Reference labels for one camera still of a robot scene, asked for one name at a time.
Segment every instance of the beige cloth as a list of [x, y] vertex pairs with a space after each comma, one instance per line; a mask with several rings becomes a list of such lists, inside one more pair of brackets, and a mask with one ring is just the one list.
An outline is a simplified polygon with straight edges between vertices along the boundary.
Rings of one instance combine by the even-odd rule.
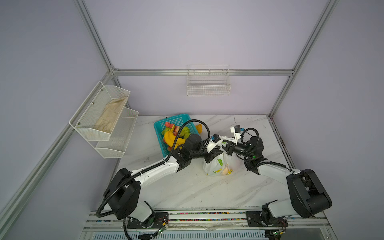
[[123, 97], [110, 101], [105, 106], [103, 113], [97, 120], [93, 129], [102, 132], [112, 133], [113, 127], [115, 126], [118, 120], [119, 114], [124, 107], [126, 99], [127, 97]]

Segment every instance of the teal plastic basket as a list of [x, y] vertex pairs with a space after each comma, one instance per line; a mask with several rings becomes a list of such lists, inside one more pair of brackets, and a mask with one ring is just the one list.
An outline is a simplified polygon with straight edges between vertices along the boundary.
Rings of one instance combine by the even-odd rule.
[[[173, 117], [168, 117], [168, 118], [159, 120], [153, 124], [153, 126], [155, 127], [157, 139], [159, 140], [161, 152], [163, 153], [163, 157], [165, 157], [166, 155], [169, 154], [169, 151], [167, 150], [168, 145], [166, 143], [164, 143], [163, 135], [161, 135], [161, 132], [166, 128], [166, 126], [164, 125], [165, 122], [170, 122], [170, 123], [174, 123], [176, 126], [181, 126], [188, 120], [191, 120], [190, 116], [188, 114], [184, 113], [184, 114], [180, 114], [180, 115], [176, 115]], [[196, 127], [195, 127], [195, 122], [188, 123], [187, 127], [189, 128], [190, 133], [199, 134]]]

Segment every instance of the robotic arm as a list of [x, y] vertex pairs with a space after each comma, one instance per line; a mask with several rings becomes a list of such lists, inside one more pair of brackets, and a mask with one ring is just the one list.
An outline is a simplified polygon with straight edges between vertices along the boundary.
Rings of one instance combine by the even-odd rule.
[[[181, 129], [192, 121], [202, 123], [210, 136], [208, 127], [196, 119], [187, 121]], [[244, 142], [243, 136], [248, 131], [254, 131], [256, 136]], [[270, 226], [282, 216], [300, 215], [308, 218], [331, 207], [330, 197], [312, 170], [289, 169], [284, 164], [267, 161], [268, 159], [262, 155], [263, 141], [254, 128], [244, 130], [240, 126], [235, 126], [231, 128], [231, 132], [234, 133], [234, 138], [214, 134], [204, 141], [199, 135], [191, 134], [184, 144], [175, 149], [177, 135], [170, 154], [159, 162], [131, 172], [126, 168], [120, 169], [104, 192], [104, 200], [96, 216], [115, 214], [117, 219], [124, 220], [126, 217], [133, 217], [139, 220], [144, 228], [149, 228], [154, 222], [155, 212], [147, 202], [142, 203], [138, 200], [141, 187], [181, 171], [194, 158], [204, 157], [206, 163], [210, 163], [216, 156], [223, 153], [219, 150], [220, 146], [228, 155], [236, 153], [244, 161], [248, 171], [273, 178], [288, 187], [289, 198], [275, 200], [262, 206], [260, 220], [264, 226]], [[112, 211], [101, 213], [107, 203]]]

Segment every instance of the table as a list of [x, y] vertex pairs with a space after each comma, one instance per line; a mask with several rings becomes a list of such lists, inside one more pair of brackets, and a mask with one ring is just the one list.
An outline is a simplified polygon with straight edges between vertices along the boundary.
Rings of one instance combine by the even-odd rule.
[[[139, 169], [163, 158], [153, 124], [165, 117], [137, 118], [127, 151], [117, 169]], [[232, 137], [232, 126], [253, 127], [263, 140], [264, 157], [287, 165], [266, 115], [190, 117], [205, 122], [212, 135], [217, 133]], [[207, 137], [204, 127], [201, 135], [203, 139]], [[240, 159], [242, 164], [239, 169], [221, 177], [207, 176], [203, 170], [203, 161], [203, 158], [193, 159], [190, 166], [143, 187], [140, 200], [147, 201], [154, 210], [260, 209], [267, 202], [289, 197], [287, 187], [271, 178], [247, 171]]]

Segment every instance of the banana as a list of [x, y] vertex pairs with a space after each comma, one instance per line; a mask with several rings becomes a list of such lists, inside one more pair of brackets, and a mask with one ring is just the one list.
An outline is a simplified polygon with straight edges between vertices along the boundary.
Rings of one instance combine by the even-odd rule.
[[[176, 136], [173, 135], [173, 130], [175, 129], [175, 126], [173, 126], [171, 128], [171, 130], [165, 132], [164, 134], [164, 141], [168, 144], [168, 146], [172, 147], [173, 146], [173, 142], [175, 141], [175, 138]], [[182, 138], [178, 138], [177, 139], [177, 142], [176, 142], [176, 146], [175, 148], [180, 145], [180, 144], [184, 144], [185, 143], [185, 139], [182, 139]]]

